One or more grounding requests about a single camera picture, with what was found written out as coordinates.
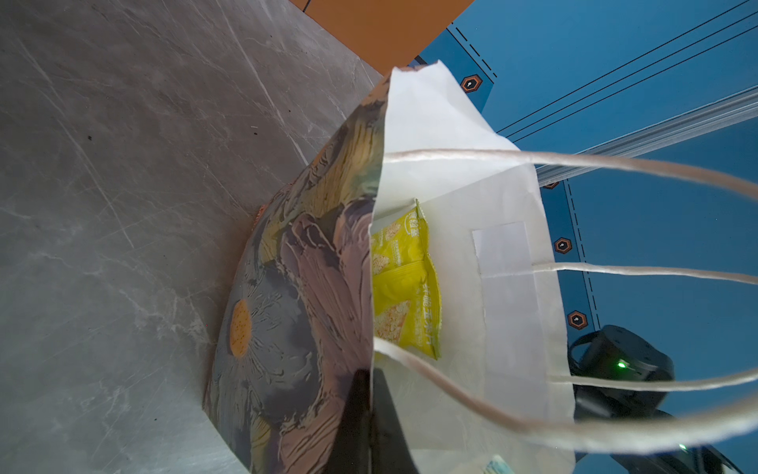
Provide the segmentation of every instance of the snack package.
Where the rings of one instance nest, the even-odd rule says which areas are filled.
[[[371,236],[374,335],[440,356],[440,288],[428,254],[429,227],[416,207]]]

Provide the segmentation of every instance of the gray marble surface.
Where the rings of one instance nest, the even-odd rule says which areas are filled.
[[[0,472],[243,472],[201,402],[252,215],[378,74],[287,0],[3,0],[0,42]]]

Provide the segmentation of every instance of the hexagonal icon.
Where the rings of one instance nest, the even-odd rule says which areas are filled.
[[[553,248],[557,253],[569,253],[574,248],[571,241],[565,237],[561,237],[553,243]]]
[[[472,93],[476,89],[479,89],[479,86],[481,86],[483,80],[481,77],[479,77],[479,74],[474,74],[473,76],[467,76],[464,77],[461,81],[461,87],[463,88],[464,92]]]
[[[574,311],[570,315],[566,316],[568,318],[568,325],[571,326],[574,329],[584,329],[588,325],[590,325],[589,322],[587,322],[587,315],[585,315],[582,312]]]

